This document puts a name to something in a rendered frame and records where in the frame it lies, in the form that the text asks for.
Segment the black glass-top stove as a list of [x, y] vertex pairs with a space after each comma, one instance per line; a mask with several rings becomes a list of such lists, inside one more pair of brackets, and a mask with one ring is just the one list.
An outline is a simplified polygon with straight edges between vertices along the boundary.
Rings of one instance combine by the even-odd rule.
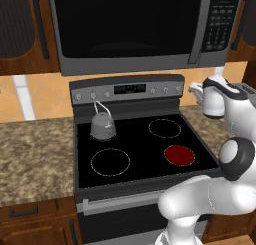
[[[181, 86], [176, 93], [174, 88]], [[167, 94], [162, 89], [167, 86]], [[150, 88], [156, 94], [150, 94]], [[139, 75], [73, 81], [70, 96], [74, 114], [74, 195], [76, 188], [123, 183], [176, 185], [191, 177], [217, 177], [220, 166], [179, 110], [184, 78], [181, 75]], [[104, 98], [110, 92], [109, 99]], [[96, 93], [91, 100], [90, 94]], [[74, 100], [81, 94], [80, 101]], [[97, 140], [91, 135], [94, 102], [106, 106], [114, 119], [116, 135]], [[176, 166], [164, 157], [171, 145], [189, 148], [195, 161]]]

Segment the round stove burner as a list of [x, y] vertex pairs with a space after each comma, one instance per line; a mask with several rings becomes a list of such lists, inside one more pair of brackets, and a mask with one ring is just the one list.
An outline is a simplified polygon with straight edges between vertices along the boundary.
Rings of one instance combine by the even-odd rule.
[[195, 161], [195, 154], [181, 145], [171, 145], [164, 151], [165, 159], [176, 166], [189, 166]]

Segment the brown wall cupboard door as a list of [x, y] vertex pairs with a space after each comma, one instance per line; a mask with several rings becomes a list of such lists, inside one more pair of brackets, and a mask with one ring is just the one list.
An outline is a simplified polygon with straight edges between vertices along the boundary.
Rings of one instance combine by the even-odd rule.
[[[236, 23], [232, 33], [232, 42], [235, 41], [239, 22], [244, 8], [244, 1], [241, 0]], [[256, 0], [247, 2], [245, 23], [241, 34], [237, 51], [229, 49], [227, 62], [256, 61]]]
[[32, 0], [0, 0], [0, 75], [60, 71], [49, 0], [40, 0], [49, 51], [44, 60]]

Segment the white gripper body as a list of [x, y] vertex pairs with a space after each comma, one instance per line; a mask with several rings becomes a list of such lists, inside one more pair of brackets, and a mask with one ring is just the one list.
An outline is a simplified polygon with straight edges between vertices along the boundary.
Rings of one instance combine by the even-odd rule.
[[189, 86], [188, 91], [192, 93], [198, 105], [203, 103], [203, 85], [197, 82], [192, 82]]

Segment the brown drawer front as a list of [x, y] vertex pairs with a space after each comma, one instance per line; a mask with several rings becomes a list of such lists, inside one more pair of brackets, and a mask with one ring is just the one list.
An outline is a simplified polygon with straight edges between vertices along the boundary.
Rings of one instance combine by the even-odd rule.
[[[38, 206], [38, 213], [35, 215], [9, 218], [10, 210], [14, 211], [29, 211], [35, 206]], [[62, 215], [74, 214], [76, 212], [75, 199], [73, 196], [58, 199], [51, 199], [45, 201], [37, 201], [26, 204], [12, 205], [0, 207], [0, 223], [7, 223], [10, 221], [23, 221], [30, 219], [39, 219], [44, 217], [56, 217]]]

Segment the black oven door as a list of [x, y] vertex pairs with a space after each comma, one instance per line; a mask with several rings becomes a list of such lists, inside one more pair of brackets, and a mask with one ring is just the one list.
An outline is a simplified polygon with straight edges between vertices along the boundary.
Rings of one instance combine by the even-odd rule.
[[[166, 190], [176, 185], [153, 183], [123, 183], [76, 188], [76, 205], [84, 199], [104, 200], [133, 194]], [[84, 216], [78, 213], [82, 242], [84, 245], [150, 245], [167, 227], [165, 219], [156, 204], [134, 207], [112, 212]]]

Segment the grey metal kettle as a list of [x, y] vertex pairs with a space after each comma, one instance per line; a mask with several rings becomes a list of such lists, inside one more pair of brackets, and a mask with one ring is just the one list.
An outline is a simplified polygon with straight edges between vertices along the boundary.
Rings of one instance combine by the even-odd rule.
[[101, 102], [94, 102], [95, 116], [91, 122], [90, 135], [97, 140], [109, 140], [116, 135], [114, 119], [110, 110]]

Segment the brown base cupboard door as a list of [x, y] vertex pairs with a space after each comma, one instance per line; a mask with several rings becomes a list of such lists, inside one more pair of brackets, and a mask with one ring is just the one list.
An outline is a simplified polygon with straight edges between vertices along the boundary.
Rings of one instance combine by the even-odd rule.
[[[0, 227], [0, 245], [73, 245], [69, 218], [32, 221]], [[78, 245], [81, 238], [76, 233]]]
[[256, 211], [238, 216], [212, 215], [202, 236], [203, 243], [248, 235], [256, 245]]

